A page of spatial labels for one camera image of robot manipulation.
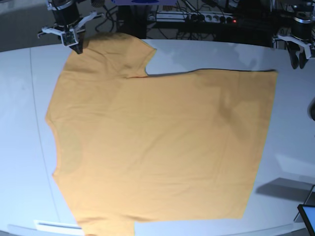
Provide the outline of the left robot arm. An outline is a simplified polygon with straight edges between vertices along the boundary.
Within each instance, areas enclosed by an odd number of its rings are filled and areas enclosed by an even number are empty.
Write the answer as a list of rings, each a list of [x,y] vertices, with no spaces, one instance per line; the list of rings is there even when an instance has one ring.
[[[283,41],[293,69],[303,69],[315,59],[315,2],[313,0],[277,0],[284,7],[284,22],[274,41]]]

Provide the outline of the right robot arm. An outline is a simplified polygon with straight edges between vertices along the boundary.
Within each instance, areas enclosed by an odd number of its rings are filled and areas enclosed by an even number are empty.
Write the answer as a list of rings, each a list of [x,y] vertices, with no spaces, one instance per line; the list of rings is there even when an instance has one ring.
[[[48,29],[57,35],[65,47],[69,47],[77,54],[83,52],[83,34],[85,21],[80,15],[75,0],[49,0],[48,9],[55,18],[54,25]]]

